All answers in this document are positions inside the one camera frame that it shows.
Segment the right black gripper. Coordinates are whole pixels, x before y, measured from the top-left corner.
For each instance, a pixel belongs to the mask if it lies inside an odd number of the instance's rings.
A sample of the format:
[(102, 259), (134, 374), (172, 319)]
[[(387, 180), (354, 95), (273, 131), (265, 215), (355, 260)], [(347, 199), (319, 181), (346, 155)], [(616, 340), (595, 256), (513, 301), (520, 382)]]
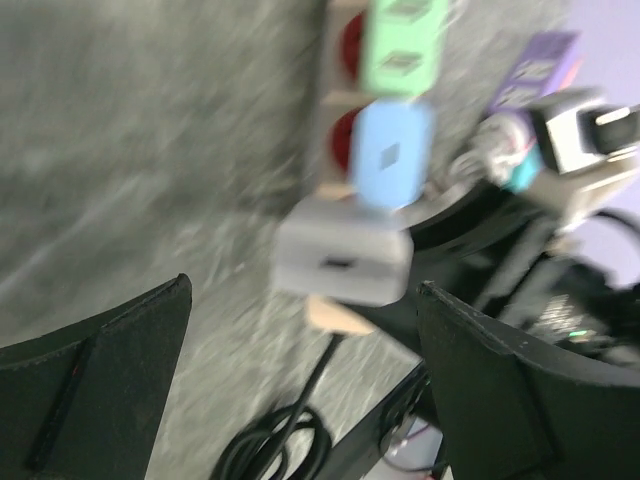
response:
[(596, 268), (560, 253), (554, 215), (483, 181), (410, 229), (409, 349), (417, 351), (419, 283), (552, 345), (639, 367), (639, 289), (609, 287)]

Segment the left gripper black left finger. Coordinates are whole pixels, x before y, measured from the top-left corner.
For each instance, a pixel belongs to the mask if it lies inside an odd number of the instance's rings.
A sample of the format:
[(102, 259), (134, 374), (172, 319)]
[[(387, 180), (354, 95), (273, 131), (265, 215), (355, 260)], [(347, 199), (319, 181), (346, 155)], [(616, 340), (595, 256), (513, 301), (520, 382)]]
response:
[(1, 350), (4, 479), (142, 479), (192, 308), (189, 277)]

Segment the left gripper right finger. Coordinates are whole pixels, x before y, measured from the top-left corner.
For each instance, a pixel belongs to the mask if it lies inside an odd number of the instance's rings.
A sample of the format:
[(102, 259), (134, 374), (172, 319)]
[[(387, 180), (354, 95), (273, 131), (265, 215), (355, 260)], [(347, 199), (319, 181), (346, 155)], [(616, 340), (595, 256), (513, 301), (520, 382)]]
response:
[(547, 344), (432, 282), (418, 311), (455, 478), (638, 478), (638, 372)]

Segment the teal power strip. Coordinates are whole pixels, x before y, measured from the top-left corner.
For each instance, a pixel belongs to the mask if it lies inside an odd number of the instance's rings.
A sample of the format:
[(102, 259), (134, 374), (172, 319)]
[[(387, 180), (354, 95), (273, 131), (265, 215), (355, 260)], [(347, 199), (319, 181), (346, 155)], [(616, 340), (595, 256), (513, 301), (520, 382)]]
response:
[(540, 151), (538, 146), (534, 145), (525, 155), (522, 162), (512, 170), (511, 176), (504, 184), (503, 189), (514, 194), (527, 190), (537, 177), (541, 167)]

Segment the purple power strip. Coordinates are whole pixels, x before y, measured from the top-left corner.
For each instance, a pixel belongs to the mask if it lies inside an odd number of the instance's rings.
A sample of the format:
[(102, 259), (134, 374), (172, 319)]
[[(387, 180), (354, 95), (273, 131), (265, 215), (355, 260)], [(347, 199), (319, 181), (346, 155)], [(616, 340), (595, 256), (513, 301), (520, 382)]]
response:
[(489, 103), (486, 113), (517, 111), (568, 86), (581, 65), (581, 34), (551, 30), (534, 34)]

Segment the beige power strip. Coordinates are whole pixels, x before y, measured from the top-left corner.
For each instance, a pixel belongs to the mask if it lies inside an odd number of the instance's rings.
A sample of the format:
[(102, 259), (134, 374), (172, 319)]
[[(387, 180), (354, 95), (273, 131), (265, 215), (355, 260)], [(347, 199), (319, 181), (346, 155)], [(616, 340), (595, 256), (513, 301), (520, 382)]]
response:
[(351, 194), (347, 170), (353, 122), (372, 101), (358, 86), (366, 7), (365, 1), (330, 1), (325, 10), (307, 161), (311, 190), (330, 200)]

